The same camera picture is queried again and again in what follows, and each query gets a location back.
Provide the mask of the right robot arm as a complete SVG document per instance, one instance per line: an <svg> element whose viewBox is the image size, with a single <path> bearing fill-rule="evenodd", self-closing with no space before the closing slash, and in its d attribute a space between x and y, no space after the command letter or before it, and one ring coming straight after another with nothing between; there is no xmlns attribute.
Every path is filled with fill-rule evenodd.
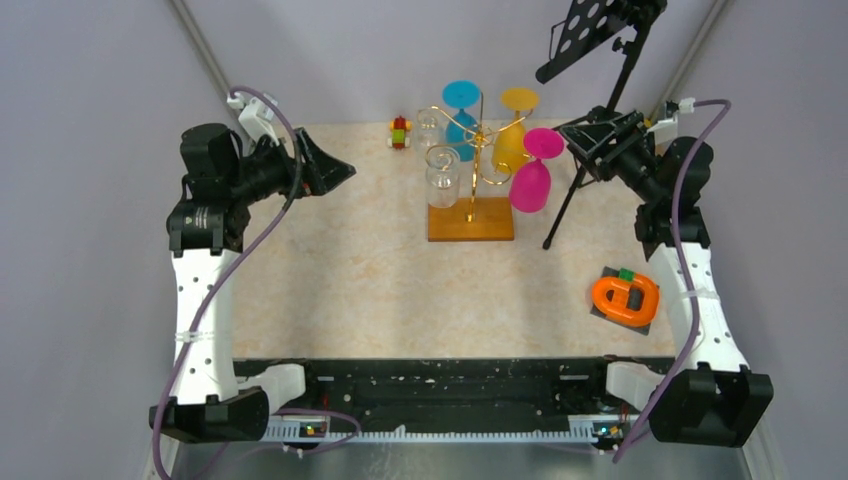
<svg viewBox="0 0 848 480"><path fill-rule="evenodd" d="M638 112L555 130L582 174L619 179L641 199L635 235L678 350L664 375L635 361L609 362L586 385L589 404L600 412L629 404L645 415L635 428L648 428L660 442L743 446L774 387L735 343L713 280L711 239L698 205L714 158L706 137L678 137L657 155L655 134Z"/></svg>

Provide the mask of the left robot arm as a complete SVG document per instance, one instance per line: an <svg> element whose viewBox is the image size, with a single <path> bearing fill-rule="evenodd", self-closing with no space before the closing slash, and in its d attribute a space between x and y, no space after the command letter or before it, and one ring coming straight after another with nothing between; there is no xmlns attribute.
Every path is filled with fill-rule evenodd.
<svg viewBox="0 0 848 480"><path fill-rule="evenodd" d="M177 287L174 370L149 410L159 434L191 444L258 441L285 403L302 414L319 404L321 388L302 366L271 366L241 379L232 354L232 276L255 249L244 240L250 206L279 194L289 208L356 173L305 129L295 129L294 140L296 155L267 135L243 155L240 138L224 124L202 124L181 136L186 173L166 220Z"/></svg>

